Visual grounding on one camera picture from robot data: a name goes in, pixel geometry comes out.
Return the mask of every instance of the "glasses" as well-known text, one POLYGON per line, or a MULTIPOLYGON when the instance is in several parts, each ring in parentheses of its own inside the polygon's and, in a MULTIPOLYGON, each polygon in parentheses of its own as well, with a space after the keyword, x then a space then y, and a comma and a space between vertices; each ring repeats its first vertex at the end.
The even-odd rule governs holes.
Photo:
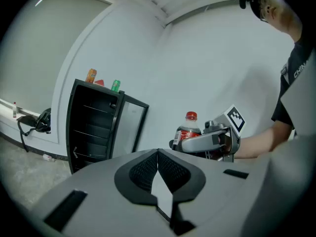
POLYGON ((266 22, 266 10, 265 7, 267 5, 268 0, 260 0, 260 20, 266 22))

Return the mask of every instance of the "person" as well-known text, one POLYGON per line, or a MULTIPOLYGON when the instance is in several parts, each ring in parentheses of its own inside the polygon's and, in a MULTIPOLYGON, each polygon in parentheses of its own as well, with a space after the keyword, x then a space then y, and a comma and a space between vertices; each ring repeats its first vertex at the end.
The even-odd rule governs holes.
POLYGON ((256 158, 288 140, 293 124, 280 98, 304 69, 313 48, 301 20, 284 0, 250 0, 250 6, 261 21, 290 35, 295 45, 281 70, 280 93, 272 115, 273 126, 258 135, 242 138, 235 158, 256 158))

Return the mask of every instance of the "robotic arm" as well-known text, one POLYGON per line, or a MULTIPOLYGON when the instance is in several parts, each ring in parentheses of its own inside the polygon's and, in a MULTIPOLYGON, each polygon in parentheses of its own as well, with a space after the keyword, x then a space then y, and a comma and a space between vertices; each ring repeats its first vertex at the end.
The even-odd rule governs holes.
POLYGON ((232 105, 214 120, 205 122, 201 136, 180 141, 178 148, 183 153, 220 151, 223 154, 233 155, 239 149, 240 134, 245 125, 246 122, 240 112, 232 105), (223 150, 225 144, 231 145, 229 152, 223 150))

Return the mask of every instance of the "plastic bottle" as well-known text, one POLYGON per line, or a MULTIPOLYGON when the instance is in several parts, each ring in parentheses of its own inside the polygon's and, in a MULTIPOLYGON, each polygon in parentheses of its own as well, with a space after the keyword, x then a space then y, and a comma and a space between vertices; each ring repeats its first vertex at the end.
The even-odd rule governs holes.
POLYGON ((186 121, 178 127, 174 136, 172 150, 178 149, 178 144, 181 140, 202 135, 201 130, 197 125, 198 115, 195 112, 187 112, 186 121))
POLYGON ((43 159, 46 160, 46 161, 55 161, 55 159, 51 156, 48 156, 46 154, 43 155, 43 159))
POLYGON ((13 103, 13 107, 12 107, 12 112, 13 112, 13 117, 16 118, 16 103, 13 103))

